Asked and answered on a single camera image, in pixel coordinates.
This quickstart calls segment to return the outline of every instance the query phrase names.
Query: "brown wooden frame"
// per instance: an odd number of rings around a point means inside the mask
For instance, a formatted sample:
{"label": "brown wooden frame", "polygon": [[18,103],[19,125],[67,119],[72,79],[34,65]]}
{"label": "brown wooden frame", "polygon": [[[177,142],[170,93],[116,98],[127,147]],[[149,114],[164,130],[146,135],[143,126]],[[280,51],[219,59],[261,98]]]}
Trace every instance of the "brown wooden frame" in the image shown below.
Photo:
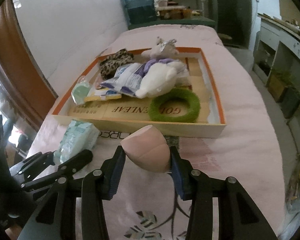
{"label": "brown wooden frame", "polygon": [[0,87],[38,131],[57,96],[26,46],[12,0],[0,6]]}

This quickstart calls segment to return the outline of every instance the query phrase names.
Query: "wooden crate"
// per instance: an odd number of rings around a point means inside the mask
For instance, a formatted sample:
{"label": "wooden crate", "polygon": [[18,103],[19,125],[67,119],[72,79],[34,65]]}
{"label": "wooden crate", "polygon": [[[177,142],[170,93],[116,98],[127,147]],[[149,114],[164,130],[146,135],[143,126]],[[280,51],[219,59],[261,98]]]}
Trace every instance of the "wooden crate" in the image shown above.
{"label": "wooden crate", "polygon": [[[83,106],[75,106],[71,99],[71,90],[61,99],[53,114],[63,125],[72,119],[93,123],[100,130],[132,133],[152,124],[163,135],[181,137],[216,138],[224,129],[224,118],[221,101],[215,85],[210,67],[199,48],[177,48],[179,59],[188,66],[191,79],[191,89],[200,99],[201,110],[196,123],[152,122],[147,113],[151,98],[131,98],[122,96],[121,99],[109,101],[92,101]],[[138,55],[143,50],[131,51]],[[98,73],[98,62],[105,56],[97,58],[83,74],[93,80]],[[162,105],[162,114],[168,116],[183,115],[187,111],[187,104],[181,100],[169,101]]]}

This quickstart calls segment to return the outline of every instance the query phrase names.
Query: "white plush toy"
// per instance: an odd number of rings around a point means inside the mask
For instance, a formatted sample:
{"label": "white plush toy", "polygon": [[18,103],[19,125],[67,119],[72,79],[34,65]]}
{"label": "white plush toy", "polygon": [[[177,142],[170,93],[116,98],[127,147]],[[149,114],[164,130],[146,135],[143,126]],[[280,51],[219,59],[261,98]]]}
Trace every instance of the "white plush toy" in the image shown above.
{"label": "white plush toy", "polygon": [[138,98],[154,98],[170,92],[176,84],[177,74],[184,67],[180,61],[167,64],[155,63],[141,80],[140,88],[136,91]]}
{"label": "white plush toy", "polygon": [[152,49],[142,52],[141,56],[146,59],[174,58],[179,54],[175,46],[176,42],[175,39],[164,41],[160,37],[157,37],[157,45]]}

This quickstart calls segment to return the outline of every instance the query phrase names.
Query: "green fuzzy ring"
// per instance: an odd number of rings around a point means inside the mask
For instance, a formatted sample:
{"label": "green fuzzy ring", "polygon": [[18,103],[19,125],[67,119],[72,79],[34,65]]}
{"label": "green fuzzy ring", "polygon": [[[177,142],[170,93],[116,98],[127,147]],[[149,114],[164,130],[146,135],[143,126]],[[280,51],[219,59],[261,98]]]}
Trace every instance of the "green fuzzy ring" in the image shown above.
{"label": "green fuzzy ring", "polygon": [[[160,114],[159,108],[160,106],[171,99],[181,98],[187,101],[189,104],[188,113],[170,117]],[[198,96],[191,92],[190,90],[182,89],[182,88],[174,88],[169,93],[154,98],[151,101],[149,108],[149,116],[151,121],[157,122],[195,122],[200,113],[200,100]]]}

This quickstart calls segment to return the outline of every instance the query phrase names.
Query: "blue gripper pad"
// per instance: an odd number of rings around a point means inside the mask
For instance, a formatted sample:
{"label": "blue gripper pad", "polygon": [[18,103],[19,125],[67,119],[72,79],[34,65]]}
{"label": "blue gripper pad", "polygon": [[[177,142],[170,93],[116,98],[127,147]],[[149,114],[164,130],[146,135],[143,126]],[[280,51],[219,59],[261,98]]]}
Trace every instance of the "blue gripper pad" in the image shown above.
{"label": "blue gripper pad", "polygon": [[103,165],[100,168],[104,173],[101,188],[102,199],[111,200],[117,193],[125,161],[126,154],[122,149],[122,146],[118,146],[114,156],[103,162]]}
{"label": "blue gripper pad", "polygon": [[193,197],[194,190],[189,176],[193,169],[191,163],[188,160],[181,159],[175,146],[170,147],[170,155],[174,187],[182,200],[190,200]]}

